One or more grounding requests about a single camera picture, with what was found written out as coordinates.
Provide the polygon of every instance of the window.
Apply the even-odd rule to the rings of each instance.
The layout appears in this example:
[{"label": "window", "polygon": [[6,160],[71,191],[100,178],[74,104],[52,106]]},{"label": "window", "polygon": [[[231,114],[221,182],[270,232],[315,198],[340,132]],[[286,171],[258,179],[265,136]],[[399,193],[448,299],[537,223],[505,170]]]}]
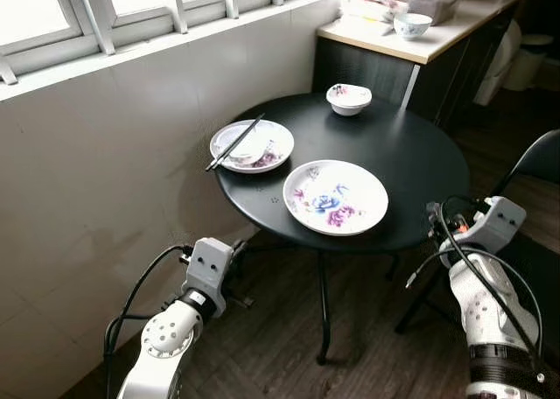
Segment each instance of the window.
[{"label": "window", "polygon": [[0,0],[0,81],[284,0]]}]

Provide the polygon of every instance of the floral plate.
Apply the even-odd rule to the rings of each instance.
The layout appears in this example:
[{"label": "floral plate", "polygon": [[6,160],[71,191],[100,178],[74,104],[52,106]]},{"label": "floral plate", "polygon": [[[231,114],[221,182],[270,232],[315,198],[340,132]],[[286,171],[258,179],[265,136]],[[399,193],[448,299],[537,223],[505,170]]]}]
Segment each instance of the floral plate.
[{"label": "floral plate", "polygon": [[[210,140],[212,156],[214,158],[218,157],[252,122],[252,119],[234,122],[216,132]],[[286,161],[294,149],[293,135],[279,123],[262,120],[249,135],[245,136],[245,139],[251,138],[254,133],[258,133],[260,138],[265,138],[268,141],[262,156],[251,164],[243,164],[228,157],[221,164],[223,167],[233,172],[246,174],[267,172],[276,169]]]},{"label": "floral plate", "polygon": [[283,184],[283,201],[304,226],[326,235],[357,235],[387,212],[382,182],[356,164],[319,160],[300,165]]}]

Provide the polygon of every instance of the black table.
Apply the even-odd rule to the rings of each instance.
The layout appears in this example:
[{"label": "black table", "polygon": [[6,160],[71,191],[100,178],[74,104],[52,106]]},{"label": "black table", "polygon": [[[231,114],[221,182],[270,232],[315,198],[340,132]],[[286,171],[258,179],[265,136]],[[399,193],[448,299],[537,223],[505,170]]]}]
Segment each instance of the black table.
[{"label": "black table", "polygon": [[[298,94],[267,101],[236,120],[264,113],[295,139],[290,158],[273,171],[247,175],[220,167],[216,176],[231,203],[259,228],[319,252],[325,362],[330,320],[324,258],[321,252],[391,253],[427,238],[425,205],[452,194],[467,194],[469,171],[457,145],[432,123],[385,101],[372,103],[357,116],[335,114],[324,94]],[[372,172],[388,193],[383,220],[364,234],[334,237],[297,222],[283,202],[286,177],[299,165],[320,159],[343,160]]]}]

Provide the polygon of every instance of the white tiled wall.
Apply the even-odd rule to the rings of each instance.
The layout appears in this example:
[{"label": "white tiled wall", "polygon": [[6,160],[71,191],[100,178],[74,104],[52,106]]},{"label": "white tiled wall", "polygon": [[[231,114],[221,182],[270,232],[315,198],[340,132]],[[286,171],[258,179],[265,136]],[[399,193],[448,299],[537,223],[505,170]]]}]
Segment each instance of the white tiled wall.
[{"label": "white tiled wall", "polygon": [[[58,397],[98,364],[106,323],[167,245],[254,231],[203,172],[209,138],[311,89],[315,29],[337,9],[315,2],[0,102],[0,398]],[[164,266],[136,310],[182,277]]]}]

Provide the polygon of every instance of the chair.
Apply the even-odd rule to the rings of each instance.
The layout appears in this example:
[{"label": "chair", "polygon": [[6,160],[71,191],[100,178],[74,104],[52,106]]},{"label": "chair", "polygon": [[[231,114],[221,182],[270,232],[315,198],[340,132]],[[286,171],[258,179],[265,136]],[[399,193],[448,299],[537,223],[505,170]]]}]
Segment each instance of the chair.
[{"label": "chair", "polygon": [[[521,156],[515,166],[491,191],[490,196],[503,193],[516,175],[526,175],[550,183],[560,183],[560,129],[538,138]],[[560,256],[518,233],[498,256],[508,261],[526,279],[541,307],[543,325],[543,357],[554,368],[560,368]],[[428,296],[437,280],[444,274],[441,268],[407,310],[397,333],[403,333],[407,324]],[[510,276],[521,304],[533,311],[529,296],[513,276]]]}]

